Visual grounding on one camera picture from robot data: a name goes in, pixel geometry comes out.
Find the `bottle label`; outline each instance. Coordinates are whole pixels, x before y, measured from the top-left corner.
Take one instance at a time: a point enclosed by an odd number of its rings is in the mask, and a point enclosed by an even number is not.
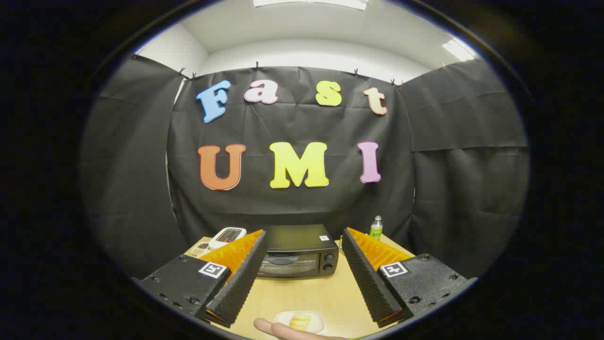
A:
[[[382,228],[372,228],[369,232],[369,236],[379,240],[380,236],[382,236]]]

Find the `human hand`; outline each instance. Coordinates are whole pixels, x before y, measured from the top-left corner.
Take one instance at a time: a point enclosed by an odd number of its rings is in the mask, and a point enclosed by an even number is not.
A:
[[[346,340],[337,336],[323,336],[295,330],[278,322],[273,324],[264,318],[254,320],[254,327],[280,340]]]

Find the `toaster oven door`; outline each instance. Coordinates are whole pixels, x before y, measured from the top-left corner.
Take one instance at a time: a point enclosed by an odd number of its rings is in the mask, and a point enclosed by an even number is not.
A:
[[[319,273],[319,253],[265,256],[258,276],[300,277],[317,276]]]

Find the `white sticker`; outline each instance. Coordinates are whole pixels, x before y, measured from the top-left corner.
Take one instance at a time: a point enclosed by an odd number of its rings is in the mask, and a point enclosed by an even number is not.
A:
[[[403,267],[400,262],[386,264],[385,266],[381,266],[380,269],[382,269],[384,274],[389,278],[408,272],[407,268]]]
[[[199,269],[199,272],[217,279],[218,276],[220,276],[220,274],[222,274],[222,272],[224,272],[226,269],[227,268],[221,264],[208,262],[202,267],[202,269]]]

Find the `letter i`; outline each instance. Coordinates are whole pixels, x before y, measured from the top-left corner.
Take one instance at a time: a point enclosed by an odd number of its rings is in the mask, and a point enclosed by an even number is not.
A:
[[[375,142],[362,142],[358,143],[357,146],[361,149],[363,155],[361,182],[374,183],[382,179],[382,176],[378,174],[378,162],[376,160],[376,150],[379,145]]]

